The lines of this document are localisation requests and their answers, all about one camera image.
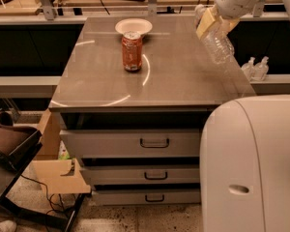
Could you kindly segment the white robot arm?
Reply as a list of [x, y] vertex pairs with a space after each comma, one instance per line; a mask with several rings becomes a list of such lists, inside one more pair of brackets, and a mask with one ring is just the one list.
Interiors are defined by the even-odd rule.
[[[214, 0], [196, 34], [226, 64], [226, 35], [264, 0]], [[283, 0], [290, 19], [290, 0]], [[203, 232], [290, 232], [290, 95], [229, 101], [207, 119], [200, 146]]]

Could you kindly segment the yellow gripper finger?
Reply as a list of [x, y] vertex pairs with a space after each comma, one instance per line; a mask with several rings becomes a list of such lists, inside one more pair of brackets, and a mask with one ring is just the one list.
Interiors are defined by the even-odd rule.
[[224, 19], [220, 18], [220, 26], [219, 26], [219, 32], [222, 35], [227, 35], [229, 32], [231, 32], [240, 22], [238, 18], [233, 19]]
[[207, 36], [207, 34], [218, 28], [220, 24], [220, 16], [218, 8], [196, 6], [195, 7], [195, 27], [196, 35], [199, 39]]

